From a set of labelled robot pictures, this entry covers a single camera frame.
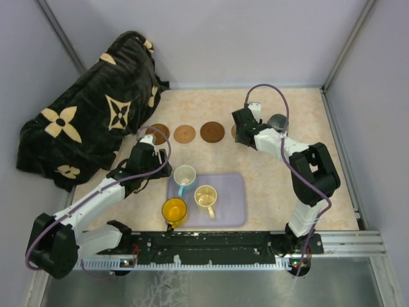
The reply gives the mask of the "light woven coaster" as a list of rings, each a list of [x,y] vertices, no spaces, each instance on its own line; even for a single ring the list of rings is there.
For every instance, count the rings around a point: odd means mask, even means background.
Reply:
[[[231,135],[235,139],[236,138],[236,125],[233,125],[231,128]]]

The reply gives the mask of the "grey-green mug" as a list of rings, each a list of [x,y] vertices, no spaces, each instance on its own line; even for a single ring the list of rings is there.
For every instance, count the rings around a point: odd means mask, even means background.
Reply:
[[[277,113],[272,115],[267,121],[267,124],[280,134],[288,134],[289,122],[287,117],[283,114]]]

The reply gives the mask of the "brown wooden coaster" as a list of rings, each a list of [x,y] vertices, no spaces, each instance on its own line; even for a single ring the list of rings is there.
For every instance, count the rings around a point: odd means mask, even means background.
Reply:
[[[156,123],[146,130],[146,134],[153,134],[155,136],[155,145],[161,145],[169,137],[169,129],[164,124]]]

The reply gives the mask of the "dark brown round coaster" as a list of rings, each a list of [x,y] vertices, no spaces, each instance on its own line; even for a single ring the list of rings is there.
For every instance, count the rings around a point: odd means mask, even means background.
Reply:
[[[207,122],[201,127],[200,135],[208,143],[217,143],[223,139],[225,130],[218,122]]]

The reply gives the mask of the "white and blue mug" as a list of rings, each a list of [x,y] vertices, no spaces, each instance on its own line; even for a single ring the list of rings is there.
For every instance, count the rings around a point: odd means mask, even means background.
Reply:
[[[173,173],[173,179],[178,185],[178,197],[182,198],[187,193],[193,191],[197,184],[197,174],[190,165],[181,165]]]

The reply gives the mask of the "light wooden coaster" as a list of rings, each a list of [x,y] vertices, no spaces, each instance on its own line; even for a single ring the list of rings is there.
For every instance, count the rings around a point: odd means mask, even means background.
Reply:
[[[181,144],[187,144],[196,137],[196,130],[191,125],[180,125],[174,131],[173,138]]]

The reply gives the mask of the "yellow mug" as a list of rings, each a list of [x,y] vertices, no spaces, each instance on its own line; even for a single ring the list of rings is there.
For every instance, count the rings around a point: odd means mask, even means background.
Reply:
[[[180,198],[166,200],[161,213],[167,224],[167,232],[172,232],[175,228],[183,226],[188,218],[187,205]]]

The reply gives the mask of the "cream mug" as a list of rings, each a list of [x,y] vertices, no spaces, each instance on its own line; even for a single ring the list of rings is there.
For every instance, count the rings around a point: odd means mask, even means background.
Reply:
[[[215,220],[218,194],[214,187],[210,185],[199,186],[194,193],[194,201],[203,214],[208,214],[211,220]]]

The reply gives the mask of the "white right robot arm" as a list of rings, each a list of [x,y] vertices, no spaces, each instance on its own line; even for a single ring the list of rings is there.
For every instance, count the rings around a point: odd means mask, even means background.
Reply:
[[[300,253],[308,245],[325,205],[341,181],[327,147],[323,143],[307,145],[288,137],[288,117],[275,114],[266,123],[259,117],[261,104],[246,103],[232,112],[235,141],[257,151],[273,155],[291,172],[293,191],[298,199],[293,217],[285,227],[277,252]]]

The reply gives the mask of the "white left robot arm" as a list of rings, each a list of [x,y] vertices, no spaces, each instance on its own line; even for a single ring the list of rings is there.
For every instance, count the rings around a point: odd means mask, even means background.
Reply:
[[[87,228],[113,205],[135,193],[143,182],[169,177],[171,152],[170,148],[156,149],[155,136],[147,134],[134,145],[130,157],[108,172],[90,193],[53,215],[39,215],[31,230],[26,266],[61,279],[77,262],[99,252],[129,252],[132,231],[123,223],[112,220],[96,230]]]

